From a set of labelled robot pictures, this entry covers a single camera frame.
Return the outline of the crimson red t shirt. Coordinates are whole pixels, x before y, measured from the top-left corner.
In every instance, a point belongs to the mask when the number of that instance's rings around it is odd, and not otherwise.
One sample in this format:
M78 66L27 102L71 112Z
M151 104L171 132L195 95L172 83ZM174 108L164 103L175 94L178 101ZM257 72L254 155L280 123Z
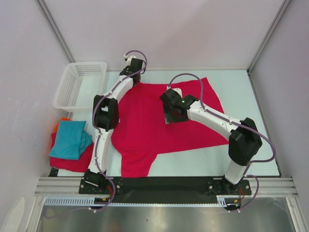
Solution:
M160 96L165 84L139 83L120 100L120 122L112 134L112 145L121 155L121 176L199 175L181 152L227 145L219 133L194 121L165 123Z

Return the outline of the white perforated plastic basket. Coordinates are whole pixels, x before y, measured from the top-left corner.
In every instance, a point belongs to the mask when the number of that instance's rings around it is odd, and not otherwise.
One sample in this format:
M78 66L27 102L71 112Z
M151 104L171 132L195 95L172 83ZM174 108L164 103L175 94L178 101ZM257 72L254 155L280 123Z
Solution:
M96 95L104 93L107 64L75 62L66 66L54 97L53 107L67 112L88 111Z

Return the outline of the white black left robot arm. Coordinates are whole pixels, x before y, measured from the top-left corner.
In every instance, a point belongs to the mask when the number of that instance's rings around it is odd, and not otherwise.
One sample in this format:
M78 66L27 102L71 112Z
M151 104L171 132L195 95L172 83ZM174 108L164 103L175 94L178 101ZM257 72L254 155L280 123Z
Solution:
M103 95L94 97L92 125L95 142L88 169L80 182L80 194L103 194L112 186L106 176L109 145L112 133L119 123L118 104L124 95L140 82L145 61L135 56L125 56L126 67L120 72L116 84Z

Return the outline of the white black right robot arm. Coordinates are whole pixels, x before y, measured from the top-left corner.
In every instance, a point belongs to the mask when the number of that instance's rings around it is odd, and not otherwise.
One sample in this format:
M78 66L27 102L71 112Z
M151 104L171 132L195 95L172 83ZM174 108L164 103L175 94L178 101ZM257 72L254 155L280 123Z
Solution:
M233 121L227 115L207 106L202 100L168 88L160 96L167 124L186 121L198 122L219 133L228 141L228 155L231 159L222 179L222 191L234 194L240 188L246 168L256 155L262 141L257 134L255 122L250 118Z

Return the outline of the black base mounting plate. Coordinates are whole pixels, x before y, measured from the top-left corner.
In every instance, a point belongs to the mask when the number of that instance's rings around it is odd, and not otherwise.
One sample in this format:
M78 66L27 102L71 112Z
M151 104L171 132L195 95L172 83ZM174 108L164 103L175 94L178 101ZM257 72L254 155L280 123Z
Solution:
M216 203L218 196L237 198L241 193L251 196L247 180L232 185L222 177L182 176L182 177L112 177L111 181L101 177L98 186L80 182L79 194L107 195L112 187L113 203L140 204L203 204Z

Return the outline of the teal folded t shirt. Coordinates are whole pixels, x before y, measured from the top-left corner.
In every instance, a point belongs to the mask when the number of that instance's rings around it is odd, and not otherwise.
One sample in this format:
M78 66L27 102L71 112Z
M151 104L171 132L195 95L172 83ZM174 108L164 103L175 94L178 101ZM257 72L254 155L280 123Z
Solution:
M78 160L93 143L91 135L84 130L85 125L86 121L61 121L49 157Z

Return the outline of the orange folded t shirt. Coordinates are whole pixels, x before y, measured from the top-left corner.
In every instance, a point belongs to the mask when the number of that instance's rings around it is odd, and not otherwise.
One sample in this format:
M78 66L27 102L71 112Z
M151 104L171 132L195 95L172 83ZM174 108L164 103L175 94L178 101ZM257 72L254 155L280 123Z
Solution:
M52 149L54 144L55 144L55 141L56 141L56 134L58 132L58 127L60 125L60 123L62 121L71 121L71 119L69 118L66 118L66 117L62 117L61 120L57 123L56 127L54 128L52 134L51 134L51 138L52 138L52 141L51 141L51 145L50 145L50 148Z

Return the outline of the red folded t shirt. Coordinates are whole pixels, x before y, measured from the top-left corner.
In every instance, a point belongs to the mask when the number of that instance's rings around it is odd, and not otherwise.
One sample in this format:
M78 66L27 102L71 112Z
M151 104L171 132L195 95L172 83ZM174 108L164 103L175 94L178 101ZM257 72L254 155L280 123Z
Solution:
M78 159L62 159L62 157L56 158L49 156L50 166L72 172L86 172L92 159L94 143L92 142L91 135L86 131L82 133L82 141L85 141L85 145L81 147L83 153Z

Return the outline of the aluminium frame rail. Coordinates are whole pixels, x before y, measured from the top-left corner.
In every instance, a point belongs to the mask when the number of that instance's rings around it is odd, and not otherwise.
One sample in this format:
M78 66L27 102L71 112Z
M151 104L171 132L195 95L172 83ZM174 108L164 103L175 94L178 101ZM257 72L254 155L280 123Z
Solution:
M81 177L41 177L35 196L77 196ZM258 198L295 198L298 196L292 178L260 177Z

